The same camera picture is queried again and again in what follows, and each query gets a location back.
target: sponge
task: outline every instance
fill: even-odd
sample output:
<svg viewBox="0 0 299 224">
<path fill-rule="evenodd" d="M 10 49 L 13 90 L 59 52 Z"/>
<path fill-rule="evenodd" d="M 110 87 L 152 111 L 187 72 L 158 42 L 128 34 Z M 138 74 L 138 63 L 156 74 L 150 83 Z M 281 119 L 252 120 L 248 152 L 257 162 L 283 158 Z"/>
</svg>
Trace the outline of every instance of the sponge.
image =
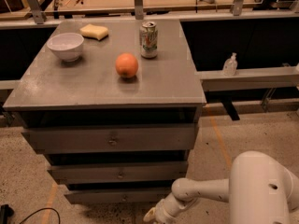
<svg viewBox="0 0 299 224">
<path fill-rule="evenodd" d="M 105 26 L 95 26 L 88 24 L 80 28 L 80 32 L 85 37 L 91 37 L 98 40 L 108 36 L 108 29 Z"/>
</svg>

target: white plastic bottle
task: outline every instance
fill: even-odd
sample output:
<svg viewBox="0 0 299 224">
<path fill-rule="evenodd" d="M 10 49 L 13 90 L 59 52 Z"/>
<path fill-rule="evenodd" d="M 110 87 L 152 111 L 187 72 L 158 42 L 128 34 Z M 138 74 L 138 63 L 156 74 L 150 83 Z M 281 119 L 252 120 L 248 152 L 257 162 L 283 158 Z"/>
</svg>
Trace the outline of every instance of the white plastic bottle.
<svg viewBox="0 0 299 224">
<path fill-rule="evenodd" d="M 236 53 L 233 53 L 231 58 L 227 59 L 223 66 L 223 74 L 227 77 L 232 77 L 235 74 L 237 61 L 235 59 Z"/>
</svg>

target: cabinet top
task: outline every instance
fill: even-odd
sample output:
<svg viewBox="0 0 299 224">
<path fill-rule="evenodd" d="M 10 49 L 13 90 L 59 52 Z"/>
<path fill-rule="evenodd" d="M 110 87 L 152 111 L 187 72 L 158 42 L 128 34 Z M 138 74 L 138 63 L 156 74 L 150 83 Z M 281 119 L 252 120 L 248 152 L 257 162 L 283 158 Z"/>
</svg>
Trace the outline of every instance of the cabinet top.
<svg viewBox="0 0 299 224">
<path fill-rule="evenodd" d="M 158 55 L 146 59 L 140 55 L 142 21 L 63 21 L 52 35 L 79 33 L 87 24 L 106 26 L 109 35 L 101 41 L 84 38 L 83 55 L 72 63 L 62 62 L 44 45 L 4 108 L 22 111 L 205 103 L 180 22 L 156 22 Z M 116 58 L 123 52 L 138 59 L 133 80 L 126 81 L 116 72 Z"/>
</svg>

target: black panel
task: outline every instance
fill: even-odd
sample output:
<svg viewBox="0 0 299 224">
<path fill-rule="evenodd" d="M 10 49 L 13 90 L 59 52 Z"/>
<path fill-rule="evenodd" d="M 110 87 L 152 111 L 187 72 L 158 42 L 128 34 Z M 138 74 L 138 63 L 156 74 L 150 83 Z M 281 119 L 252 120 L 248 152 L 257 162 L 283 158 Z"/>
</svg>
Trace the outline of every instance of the black panel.
<svg viewBox="0 0 299 224">
<path fill-rule="evenodd" d="M 51 165 L 77 165 L 121 162 L 184 161 L 185 151 L 138 151 L 114 153 L 49 154 Z"/>
<path fill-rule="evenodd" d="M 127 183 L 94 183 L 94 184 L 71 184 L 67 185 L 69 190 L 97 190 L 97 189 L 126 189 L 136 191 L 137 189 L 166 188 L 170 189 L 174 180 L 152 181 L 152 182 L 127 182 Z"/>
<path fill-rule="evenodd" d="M 20 79 L 54 30 L 1 30 L 0 80 Z"/>
<path fill-rule="evenodd" d="M 299 62 L 299 19 L 184 21 L 181 23 L 198 71 L 221 70 L 232 52 L 238 69 Z"/>
<path fill-rule="evenodd" d="M 261 101 L 267 89 L 240 90 L 240 91 L 213 91 L 205 92 L 208 103 L 218 103 L 223 99 L 238 101 Z M 276 88 L 272 96 L 275 99 L 298 99 L 299 92 L 296 87 Z"/>
<path fill-rule="evenodd" d="M 62 111 L 24 111 L 21 118 L 28 128 L 193 123 L 195 107 L 89 109 Z"/>
</svg>

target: white bowl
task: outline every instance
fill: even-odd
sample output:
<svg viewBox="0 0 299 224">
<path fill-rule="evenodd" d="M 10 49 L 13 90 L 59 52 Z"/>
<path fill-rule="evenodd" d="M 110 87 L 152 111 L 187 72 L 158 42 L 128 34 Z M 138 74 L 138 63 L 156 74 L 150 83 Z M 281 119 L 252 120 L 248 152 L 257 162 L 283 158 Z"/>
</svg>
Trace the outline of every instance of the white bowl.
<svg viewBox="0 0 299 224">
<path fill-rule="evenodd" d="M 65 33 L 51 37 L 47 46 L 58 58 L 73 62 L 82 54 L 83 41 L 84 37 L 80 34 Z"/>
</svg>

